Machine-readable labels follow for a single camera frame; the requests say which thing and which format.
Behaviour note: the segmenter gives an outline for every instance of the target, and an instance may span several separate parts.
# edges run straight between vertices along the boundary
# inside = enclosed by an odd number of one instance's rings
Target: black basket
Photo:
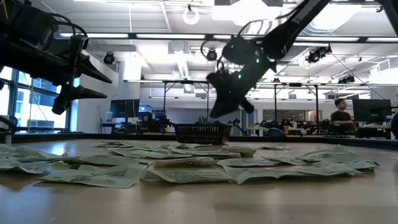
[[[232,126],[225,124],[174,124],[180,143],[222,145],[229,140]]]

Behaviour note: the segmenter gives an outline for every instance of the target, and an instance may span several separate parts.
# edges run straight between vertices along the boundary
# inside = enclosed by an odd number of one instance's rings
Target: window
[[[28,85],[32,82],[32,79],[30,78],[30,75],[25,74],[24,72],[19,72],[18,73],[18,83],[22,83],[25,85]]]
[[[37,92],[33,92],[33,95],[38,103],[30,97],[30,90],[18,88],[15,117],[20,126],[28,127],[30,124],[32,127],[39,128],[65,128],[66,113],[57,115],[52,112],[55,96]]]
[[[21,113],[22,111],[22,102],[17,102],[15,113]]]
[[[0,78],[11,80],[11,77],[12,77],[12,68],[4,66],[0,72]]]
[[[57,87],[55,85],[52,85],[51,82],[47,80],[43,80],[41,78],[36,78],[33,80],[33,86],[37,88],[41,88],[44,90],[52,91],[54,93],[57,92]]]
[[[54,104],[55,96],[49,96],[43,93],[33,92],[34,99],[32,100],[32,95],[29,95],[29,103],[38,104],[40,106],[52,106]]]
[[[24,101],[24,93],[21,91],[18,91],[17,93],[17,101]]]
[[[4,85],[2,90],[0,90],[0,115],[8,114],[8,101],[10,96],[10,90],[8,85]]]
[[[29,120],[31,127],[38,128],[54,128],[54,121],[42,121],[42,120]]]

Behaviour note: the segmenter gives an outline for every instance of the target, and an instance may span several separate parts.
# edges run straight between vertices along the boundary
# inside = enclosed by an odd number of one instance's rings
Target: desk
[[[358,128],[357,138],[386,138],[391,139],[391,128]]]
[[[91,146],[105,139],[23,144],[24,147],[73,156],[107,154]],[[167,141],[140,141],[170,144]],[[259,143],[229,142],[230,146]],[[276,146],[281,143],[265,143]],[[283,143],[289,151],[258,150],[254,157],[294,157],[329,144]],[[279,179],[261,184],[170,184],[141,181],[130,189],[44,183],[42,175],[0,175],[0,223],[15,224],[308,224],[396,223],[398,220],[397,152],[347,147],[380,169],[354,177]]]
[[[121,123],[103,123],[102,127],[104,127],[104,128],[112,128],[111,132],[114,132],[114,130],[116,129],[116,125],[121,125]]]

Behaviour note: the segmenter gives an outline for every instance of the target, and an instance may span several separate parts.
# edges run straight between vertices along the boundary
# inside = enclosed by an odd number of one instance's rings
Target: robotic arm
[[[239,105],[247,113],[254,107],[245,98],[251,88],[268,69],[276,72],[277,61],[282,59],[293,46],[301,30],[326,7],[331,0],[304,0],[292,12],[291,17],[269,32],[266,36],[245,40],[240,35],[233,37],[223,49],[223,57],[230,62],[244,65],[239,71],[230,74],[221,68],[210,73],[207,80],[216,88],[217,99],[210,113],[212,118],[219,118],[239,109]],[[398,1],[378,0],[398,34]]]
[[[0,72],[7,66],[28,73],[32,78],[61,85],[61,92],[52,108],[55,114],[62,114],[73,100],[106,98],[97,91],[73,86],[73,80],[82,73],[112,83],[90,63],[89,56],[81,53],[89,41],[86,32],[62,15],[43,12],[30,5],[28,0],[24,4],[17,0],[0,0]],[[47,49],[59,25],[72,27],[73,35],[69,50],[56,54]]]

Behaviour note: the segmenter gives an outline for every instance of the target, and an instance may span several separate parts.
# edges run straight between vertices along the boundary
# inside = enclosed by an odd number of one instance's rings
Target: cable
[[[68,19],[66,16],[63,16],[63,15],[61,15],[61,14],[49,13],[49,12],[48,12],[47,14],[50,15],[50,16],[54,16],[54,17],[59,17],[59,18],[65,19],[65,20],[66,20],[66,23],[73,24],[73,23],[71,22],[70,19]],[[73,26],[72,26],[72,32],[73,32],[73,35],[76,34],[76,29],[75,29],[75,27],[73,27]]]
[[[87,32],[81,28],[79,25],[73,24],[73,23],[69,23],[69,22],[61,22],[61,21],[57,21],[56,23],[57,25],[65,25],[65,26],[70,26],[72,28],[76,28],[78,29],[83,35],[85,35],[87,37]]]
[[[205,46],[205,44],[207,43],[207,42],[210,42],[210,41],[217,41],[217,42],[222,42],[222,43],[228,43],[227,41],[225,41],[225,40],[205,40],[205,41],[203,41],[203,43],[201,44],[201,46],[200,46],[200,53],[202,54],[202,56],[204,56],[204,58],[207,58],[207,56],[205,55],[205,53],[204,53],[204,51],[203,51],[203,47]]]
[[[132,112],[134,113],[134,117],[136,118],[136,110],[134,107],[134,103],[135,103],[135,100],[132,100]],[[136,124],[136,134],[137,134],[138,133],[137,122],[134,120],[134,118],[132,120],[134,121],[134,124]]]
[[[30,97],[36,102],[37,106],[39,107],[40,112],[43,114],[45,121],[47,122],[48,126],[50,126],[50,128],[52,129],[53,132],[55,132],[54,128],[51,126],[50,122],[48,121],[47,117],[45,116],[45,114],[43,113],[42,109],[40,108],[39,102],[36,100],[36,97],[33,95],[33,85],[29,85],[27,79],[26,79],[26,73],[24,73],[24,78],[26,81],[26,85],[29,87],[30,89]],[[28,127],[27,127],[27,132],[29,134],[30,131],[30,118],[31,118],[31,114],[32,114],[32,105],[33,102],[30,102],[30,109],[29,109],[29,122],[28,122]]]
[[[380,98],[382,98],[383,100],[385,100],[384,97],[382,97],[376,90],[373,90],[370,86],[368,86],[368,84],[364,81],[362,81],[362,79],[360,79],[358,76],[356,76],[338,57],[336,57],[336,55],[334,55],[333,53],[331,53],[334,58],[337,59],[337,61],[339,61],[339,63],[345,67],[345,69],[347,69],[347,71],[350,72],[350,74],[352,74],[353,76],[355,76],[355,78],[357,78],[359,81],[361,81],[361,83],[363,83],[363,85],[365,85],[366,87],[369,88],[369,90],[373,91],[377,96],[380,96]]]
[[[242,27],[242,29],[238,32],[238,35],[241,35],[241,33],[246,29],[246,27],[247,27],[248,25],[252,24],[253,22],[260,22],[260,21],[265,21],[265,20],[268,20],[268,19],[256,19],[256,20],[254,20],[254,21],[248,22],[248,23],[247,23],[246,25],[244,25],[244,26]]]
[[[7,12],[7,7],[6,7],[6,1],[5,1],[5,0],[2,0],[2,1],[0,2],[0,5],[3,5],[4,14],[6,15],[6,19],[8,20],[8,12]]]

